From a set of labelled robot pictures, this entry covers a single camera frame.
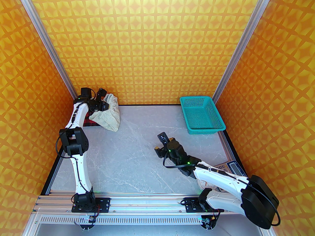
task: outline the black cable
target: black cable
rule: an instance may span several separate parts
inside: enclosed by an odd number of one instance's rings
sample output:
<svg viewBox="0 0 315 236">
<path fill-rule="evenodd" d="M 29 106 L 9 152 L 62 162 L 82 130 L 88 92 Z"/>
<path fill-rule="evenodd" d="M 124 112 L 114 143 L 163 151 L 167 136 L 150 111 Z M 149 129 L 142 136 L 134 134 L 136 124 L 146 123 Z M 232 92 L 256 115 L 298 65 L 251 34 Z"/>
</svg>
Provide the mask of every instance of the black cable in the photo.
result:
<svg viewBox="0 0 315 236">
<path fill-rule="evenodd" d="M 97 205 L 97 206 L 98 206 L 97 215 L 96 215 L 96 212 L 94 212 L 93 222 L 92 222 L 91 226 L 94 225 L 94 222 L 96 222 L 96 218 L 99 216 L 99 205 Z"/>
<path fill-rule="evenodd" d="M 86 188 L 84 188 L 83 184 L 81 183 L 81 179 L 80 179 L 80 175 L 79 175 L 79 166 L 78 166 L 78 159 L 76 159 L 75 157 L 72 157 L 76 160 L 76 165 L 77 165 L 77 173 L 78 173 L 78 180 L 79 180 L 79 183 L 80 185 L 82 186 L 82 188 L 86 191 L 86 192 L 89 192 Z"/>
<path fill-rule="evenodd" d="M 57 155 L 60 156 L 61 158 L 65 158 L 65 159 L 71 158 L 71 157 L 65 157 L 65 156 L 60 155 L 59 152 L 58 152 L 57 146 L 58 146 L 58 142 L 59 142 L 60 136 L 63 135 L 69 128 L 71 128 L 71 126 L 72 126 L 72 124 L 71 124 L 68 128 L 66 128 L 63 133 L 61 133 L 61 134 L 59 135 L 59 137 L 57 138 L 56 144 L 55 144 L 55 150 L 56 150 Z"/>
<path fill-rule="evenodd" d="M 165 166 L 165 160 L 167 159 L 167 155 L 169 154 L 169 152 L 166 152 L 165 156 L 164 156 L 164 159 L 163 159 L 163 166 L 165 168 L 168 168 L 168 169 L 174 169 L 174 168 L 184 168 L 184 167 L 198 167 L 197 164 L 182 164 L 182 165 L 173 165 L 173 166 Z"/>
<path fill-rule="evenodd" d="M 73 194 L 72 198 L 71 198 L 71 202 L 74 204 L 74 200 L 72 200 L 74 198 L 75 194 Z"/>
<path fill-rule="evenodd" d="M 94 92 L 94 98 L 93 98 L 93 100 L 95 100 L 95 98 L 96 98 L 96 93 L 95 93 L 95 91 L 93 90 L 93 89 L 91 89 L 93 92 Z"/>
<path fill-rule="evenodd" d="M 257 190 L 254 186 L 251 186 L 249 183 L 245 183 L 245 182 L 243 182 L 242 180 L 239 180 L 239 179 L 237 181 L 242 182 L 242 183 L 246 184 L 247 186 L 253 188 L 255 191 L 257 191 L 259 194 L 261 194 L 265 199 L 267 199 L 269 201 L 269 203 L 271 204 L 272 208 L 275 210 L 275 212 L 277 214 L 277 217 L 278 217 L 278 223 L 277 224 L 271 224 L 271 225 L 272 226 L 280 225 L 280 222 L 281 222 L 280 215 L 279 215 L 279 213 L 277 211 L 277 208 L 272 203 L 272 201 L 269 198 L 267 198 L 267 196 L 264 193 L 262 193 L 260 190 Z"/>
</svg>

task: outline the ventilated metal panel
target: ventilated metal panel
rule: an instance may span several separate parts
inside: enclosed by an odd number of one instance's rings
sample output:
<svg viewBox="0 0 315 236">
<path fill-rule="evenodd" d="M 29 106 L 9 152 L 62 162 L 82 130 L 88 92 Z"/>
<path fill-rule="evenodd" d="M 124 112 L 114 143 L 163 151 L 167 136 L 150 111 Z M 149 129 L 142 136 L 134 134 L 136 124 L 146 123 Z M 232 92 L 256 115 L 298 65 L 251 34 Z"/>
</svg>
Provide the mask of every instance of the ventilated metal panel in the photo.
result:
<svg viewBox="0 0 315 236">
<path fill-rule="evenodd" d="M 89 216 L 42 215 L 41 224 L 89 224 Z M 200 225 L 198 215 L 178 216 L 102 216 L 96 219 L 95 225 Z"/>
</svg>

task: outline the aluminum frame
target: aluminum frame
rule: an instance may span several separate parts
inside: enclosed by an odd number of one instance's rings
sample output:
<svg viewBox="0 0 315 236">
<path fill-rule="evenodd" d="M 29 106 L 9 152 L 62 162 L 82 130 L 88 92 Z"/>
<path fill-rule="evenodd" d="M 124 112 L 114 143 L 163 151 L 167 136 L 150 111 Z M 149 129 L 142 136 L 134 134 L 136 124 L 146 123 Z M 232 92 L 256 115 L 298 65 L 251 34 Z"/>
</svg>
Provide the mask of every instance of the aluminum frame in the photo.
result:
<svg viewBox="0 0 315 236">
<path fill-rule="evenodd" d="M 56 66 L 56 69 L 58 70 L 64 84 L 66 85 L 66 87 L 68 88 L 71 96 L 73 99 L 75 99 L 77 97 L 77 92 L 74 89 L 74 86 L 72 84 L 72 82 L 70 81 L 70 78 L 67 74 L 67 72 L 65 71 L 65 68 L 59 58 L 59 55 L 57 54 L 57 51 L 45 29 L 45 26 L 41 20 L 41 18 L 39 17 L 36 8 L 33 4 L 32 0 L 21 0 L 28 16 L 30 17 L 40 39 L 42 40 L 44 46 L 47 49 L 47 52 L 49 54 L 49 56 L 51 57 L 52 61 L 54 62 L 54 65 Z"/>
<path fill-rule="evenodd" d="M 180 202 L 198 195 L 100 192 L 95 196 L 111 198 L 109 212 L 100 213 L 95 225 L 201 225 L 201 215 L 213 214 L 186 213 Z M 72 213 L 71 197 L 71 192 L 63 191 L 39 196 L 23 236 L 35 235 L 41 224 L 89 225 L 94 213 Z"/>
<path fill-rule="evenodd" d="M 251 36 L 254 33 L 254 30 L 256 29 L 258 22 L 260 18 L 262 17 L 264 11 L 266 10 L 266 7 L 268 5 L 270 0 L 258 0 L 257 4 L 253 10 L 253 13 L 244 29 L 244 32 L 237 43 L 237 46 L 234 50 L 234 53 L 229 61 L 229 63 L 226 66 L 226 69 L 224 71 L 223 76 L 221 77 L 221 80 L 216 88 L 215 93 L 212 96 L 213 102 L 216 104 L 218 99 L 220 98 L 227 82 L 229 81 L 237 63 L 239 62 L 249 40 L 251 39 Z"/>
</svg>

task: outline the cloth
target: cloth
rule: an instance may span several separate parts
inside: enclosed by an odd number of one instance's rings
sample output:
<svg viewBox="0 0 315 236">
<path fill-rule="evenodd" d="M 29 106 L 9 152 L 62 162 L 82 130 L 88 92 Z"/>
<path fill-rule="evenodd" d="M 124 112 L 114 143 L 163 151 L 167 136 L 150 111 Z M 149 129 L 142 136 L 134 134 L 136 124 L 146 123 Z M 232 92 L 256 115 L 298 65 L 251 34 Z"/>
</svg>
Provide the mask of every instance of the cloth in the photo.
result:
<svg viewBox="0 0 315 236">
<path fill-rule="evenodd" d="M 120 125 L 117 97 L 110 93 L 107 94 L 103 100 L 109 104 L 109 109 L 94 112 L 89 119 L 98 123 L 105 129 L 116 132 Z"/>
<path fill-rule="evenodd" d="M 88 111 L 86 113 L 86 116 L 84 118 L 84 123 L 83 123 L 83 127 L 91 127 L 91 126 L 100 126 L 99 124 L 97 124 L 96 122 L 92 121 L 89 119 L 91 113 L 90 111 Z"/>
</svg>

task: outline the digital scale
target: digital scale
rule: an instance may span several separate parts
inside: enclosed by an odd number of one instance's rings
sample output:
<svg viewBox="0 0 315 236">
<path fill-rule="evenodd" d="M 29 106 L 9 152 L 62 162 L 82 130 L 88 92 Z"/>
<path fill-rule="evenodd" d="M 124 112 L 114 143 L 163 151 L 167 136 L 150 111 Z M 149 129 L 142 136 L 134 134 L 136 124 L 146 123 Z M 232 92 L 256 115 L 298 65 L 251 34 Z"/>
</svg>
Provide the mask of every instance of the digital scale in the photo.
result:
<svg viewBox="0 0 315 236">
<path fill-rule="evenodd" d="M 215 166 L 216 168 L 228 172 L 228 173 L 232 173 L 238 176 L 243 176 L 243 177 L 247 177 L 247 175 L 245 174 L 244 170 L 240 167 L 240 165 L 235 161 L 230 161 L 230 162 L 226 162 L 226 163 L 222 163 L 222 164 L 218 164 Z M 211 183 L 205 182 L 205 181 L 201 181 L 201 180 L 197 180 L 197 183 L 199 185 L 199 188 L 201 190 L 204 190 L 205 188 L 211 188 L 211 189 L 218 189 L 220 192 L 226 192 L 225 190 L 212 185 Z"/>
</svg>

